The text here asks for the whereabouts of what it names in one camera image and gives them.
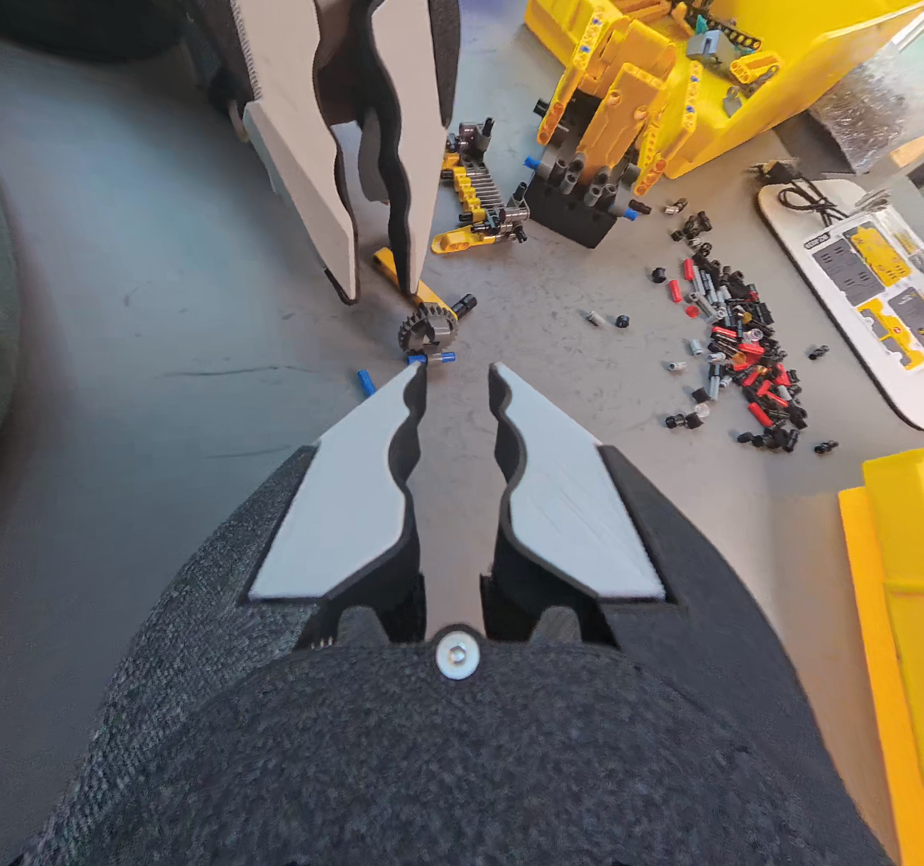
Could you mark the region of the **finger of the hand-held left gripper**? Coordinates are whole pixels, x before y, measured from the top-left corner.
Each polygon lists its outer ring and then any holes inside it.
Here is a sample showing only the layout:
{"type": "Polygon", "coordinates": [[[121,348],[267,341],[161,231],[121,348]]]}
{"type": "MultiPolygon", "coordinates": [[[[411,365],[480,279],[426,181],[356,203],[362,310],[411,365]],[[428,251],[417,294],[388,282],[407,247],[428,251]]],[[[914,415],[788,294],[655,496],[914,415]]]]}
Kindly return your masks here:
{"type": "Polygon", "coordinates": [[[229,0],[253,98],[244,113],[271,183],[294,209],[341,301],[359,301],[357,229],[340,145],[317,93],[316,0],[229,0]]]}
{"type": "Polygon", "coordinates": [[[361,15],[360,70],[379,126],[375,166],[390,211],[399,288],[418,292],[430,247],[446,127],[427,0],[373,0],[361,15]]]}

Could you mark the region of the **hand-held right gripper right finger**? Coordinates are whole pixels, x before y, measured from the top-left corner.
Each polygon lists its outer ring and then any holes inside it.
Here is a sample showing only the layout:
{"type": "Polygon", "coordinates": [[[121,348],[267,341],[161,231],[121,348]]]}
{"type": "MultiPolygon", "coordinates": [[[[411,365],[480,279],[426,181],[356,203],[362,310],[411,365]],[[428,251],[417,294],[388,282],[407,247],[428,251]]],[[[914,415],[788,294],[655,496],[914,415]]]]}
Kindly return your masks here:
{"type": "Polygon", "coordinates": [[[489,391],[506,541],[592,599],[664,602],[602,442],[505,364],[491,364],[489,391]]]}

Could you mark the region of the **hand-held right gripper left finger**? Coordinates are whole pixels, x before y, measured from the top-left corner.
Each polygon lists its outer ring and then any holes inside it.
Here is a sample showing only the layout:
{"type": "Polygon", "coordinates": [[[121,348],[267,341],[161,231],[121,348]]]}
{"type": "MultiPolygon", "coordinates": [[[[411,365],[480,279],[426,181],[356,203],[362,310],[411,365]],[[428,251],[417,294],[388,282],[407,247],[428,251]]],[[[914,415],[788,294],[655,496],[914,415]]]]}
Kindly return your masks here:
{"type": "Polygon", "coordinates": [[[421,571],[409,479],[427,378],[424,365],[410,364],[316,440],[250,601],[405,598],[421,571]]]}

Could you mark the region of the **yellow lego beam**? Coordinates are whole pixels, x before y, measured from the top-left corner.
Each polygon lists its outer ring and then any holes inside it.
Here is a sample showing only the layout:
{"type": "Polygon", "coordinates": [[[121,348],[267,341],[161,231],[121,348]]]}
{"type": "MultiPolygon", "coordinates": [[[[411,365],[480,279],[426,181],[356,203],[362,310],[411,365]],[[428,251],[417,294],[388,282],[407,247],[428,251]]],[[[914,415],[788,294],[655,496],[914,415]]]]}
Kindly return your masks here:
{"type": "Polygon", "coordinates": [[[387,247],[379,249],[373,254],[372,261],[377,272],[394,286],[398,294],[408,305],[412,306],[412,308],[416,309],[421,305],[439,306],[445,308],[454,318],[457,318],[456,312],[452,310],[452,307],[445,303],[445,301],[434,293],[423,281],[420,281],[416,293],[407,294],[402,290],[398,280],[394,256],[390,249],[387,247]]]}

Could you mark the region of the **grey lego gear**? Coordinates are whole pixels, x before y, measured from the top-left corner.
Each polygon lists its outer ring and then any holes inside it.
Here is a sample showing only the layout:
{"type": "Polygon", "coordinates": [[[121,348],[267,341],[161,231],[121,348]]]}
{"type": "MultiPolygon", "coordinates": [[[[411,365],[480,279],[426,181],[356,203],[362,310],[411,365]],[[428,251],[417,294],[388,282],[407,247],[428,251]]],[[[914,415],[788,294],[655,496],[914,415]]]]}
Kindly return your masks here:
{"type": "Polygon", "coordinates": [[[448,352],[456,342],[458,318],[442,304],[420,303],[400,326],[398,345],[405,356],[432,355],[448,352]]]}

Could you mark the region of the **person's left forearm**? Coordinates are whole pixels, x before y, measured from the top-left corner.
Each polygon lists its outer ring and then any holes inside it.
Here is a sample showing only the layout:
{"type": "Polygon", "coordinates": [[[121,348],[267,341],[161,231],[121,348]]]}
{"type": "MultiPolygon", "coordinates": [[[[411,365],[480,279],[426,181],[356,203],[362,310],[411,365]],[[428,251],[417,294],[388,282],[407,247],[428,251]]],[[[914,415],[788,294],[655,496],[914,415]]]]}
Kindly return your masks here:
{"type": "Polygon", "coordinates": [[[3,40],[89,63],[157,57],[185,23],[179,0],[1,0],[3,40]]]}

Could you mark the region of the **yellow grey lego claw assembly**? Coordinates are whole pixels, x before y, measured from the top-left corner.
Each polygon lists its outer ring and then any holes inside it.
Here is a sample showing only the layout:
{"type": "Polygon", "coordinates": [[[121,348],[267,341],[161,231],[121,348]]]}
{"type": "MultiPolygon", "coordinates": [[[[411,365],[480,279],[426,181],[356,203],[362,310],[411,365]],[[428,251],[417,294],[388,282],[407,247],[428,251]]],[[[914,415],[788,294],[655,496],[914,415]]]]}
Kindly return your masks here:
{"type": "Polygon", "coordinates": [[[484,156],[491,144],[494,120],[461,123],[449,133],[441,168],[441,182],[453,187],[461,206],[459,226],[436,235],[432,251],[437,255],[462,252],[476,246],[504,242],[524,243],[525,223],[530,218],[525,182],[502,200],[484,156]]]}

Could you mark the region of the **large yellow black lego model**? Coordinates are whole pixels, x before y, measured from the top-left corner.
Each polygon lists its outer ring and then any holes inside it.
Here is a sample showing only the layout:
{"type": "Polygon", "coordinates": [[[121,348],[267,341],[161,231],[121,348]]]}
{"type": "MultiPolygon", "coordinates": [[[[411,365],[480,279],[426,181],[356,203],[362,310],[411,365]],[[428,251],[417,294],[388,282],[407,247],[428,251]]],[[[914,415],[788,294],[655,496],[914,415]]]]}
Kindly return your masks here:
{"type": "Polygon", "coordinates": [[[699,121],[704,68],[684,40],[596,6],[548,101],[539,101],[538,158],[526,190],[532,218],[595,248],[668,173],[699,121]]]}

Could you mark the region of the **pile of small lego pieces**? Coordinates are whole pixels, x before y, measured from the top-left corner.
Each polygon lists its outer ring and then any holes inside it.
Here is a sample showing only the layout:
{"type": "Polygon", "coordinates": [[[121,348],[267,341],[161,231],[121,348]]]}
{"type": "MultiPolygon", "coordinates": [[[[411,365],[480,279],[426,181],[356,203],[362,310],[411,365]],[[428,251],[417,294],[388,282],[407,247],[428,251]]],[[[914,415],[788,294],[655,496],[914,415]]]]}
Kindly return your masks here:
{"type": "Polygon", "coordinates": [[[657,267],[650,275],[699,329],[687,340],[687,355],[702,369],[701,382],[688,392],[687,410],[677,413],[687,414],[702,403],[711,409],[724,391],[735,388],[756,422],[736,442],[792,454],[808,428],[797,373],[787,366],[788,354],[757,286],[713,255],[711,232],[705,211],[688,217],[671,233],[686,252],[678,271],[657,267]]]}

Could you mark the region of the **heap of large lego parts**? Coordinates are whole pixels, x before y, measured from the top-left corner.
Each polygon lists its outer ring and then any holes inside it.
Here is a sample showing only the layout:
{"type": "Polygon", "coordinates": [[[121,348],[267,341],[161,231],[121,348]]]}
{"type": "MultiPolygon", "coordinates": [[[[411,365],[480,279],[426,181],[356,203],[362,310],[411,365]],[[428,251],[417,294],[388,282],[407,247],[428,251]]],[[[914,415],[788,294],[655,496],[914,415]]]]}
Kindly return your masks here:
{"type": "Polygon", "coordinates": [[[686,42],[686,55],[729,85],[722,97],[728,118],[783,68],[783,59],[763,47],[761,39],[724,21],[712,11],[715,0],[616,0],[618,9],[647,24],[670,20],[686,42]]]}

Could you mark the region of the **yellow bin with small parts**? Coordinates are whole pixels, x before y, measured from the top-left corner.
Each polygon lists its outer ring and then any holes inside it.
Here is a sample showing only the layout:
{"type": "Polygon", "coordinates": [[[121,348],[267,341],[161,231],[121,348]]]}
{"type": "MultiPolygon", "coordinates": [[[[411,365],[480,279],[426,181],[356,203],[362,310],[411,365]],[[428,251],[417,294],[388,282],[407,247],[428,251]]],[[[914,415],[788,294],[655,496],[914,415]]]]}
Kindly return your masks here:
{"type": "Polygon", "coordinates": [[[923,451],[838,495],[899,863],[923,863],[923,451]]]}

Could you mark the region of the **book stand with white base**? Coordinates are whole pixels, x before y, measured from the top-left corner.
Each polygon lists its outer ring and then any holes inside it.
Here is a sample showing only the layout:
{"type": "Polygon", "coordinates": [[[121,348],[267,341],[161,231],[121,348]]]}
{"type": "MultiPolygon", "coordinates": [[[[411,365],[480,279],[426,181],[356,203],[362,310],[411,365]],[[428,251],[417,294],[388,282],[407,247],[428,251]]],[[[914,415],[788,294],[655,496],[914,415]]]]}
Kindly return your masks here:
{"type": "Polygon", "coordinates": [[[757,211],[888,405],[904,422],[921,431],[923,365],[920,373],[903,373],[862,327],[849,323],[846,303],[808,259],[802,246],[821,231],[842,229],[862,217],[871,217],[874,223],[884,227],[894,242],[914,244],[916,267],[922,272],[922,237],[899,214],[886,191],[866,192],[848,179],[815,181],[812,186],[845,216],[824,224],[816,212],[792,209],[779,200],[778,195],[783,190],[783,185],[779,184],[764,186],[758,191],[757,211]]]}

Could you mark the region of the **bubble wrap sheet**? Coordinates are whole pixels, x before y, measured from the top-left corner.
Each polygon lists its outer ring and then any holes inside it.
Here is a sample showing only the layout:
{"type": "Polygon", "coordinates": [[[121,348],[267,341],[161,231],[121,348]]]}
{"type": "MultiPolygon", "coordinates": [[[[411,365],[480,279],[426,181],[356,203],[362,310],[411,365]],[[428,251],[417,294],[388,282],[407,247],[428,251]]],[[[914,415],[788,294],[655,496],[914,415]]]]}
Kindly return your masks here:
{"type": "Polygon", "coordinates": [[[922,61],[880,55],[858,66],[808,110],[856,174],[923,135],[922,61]]]}

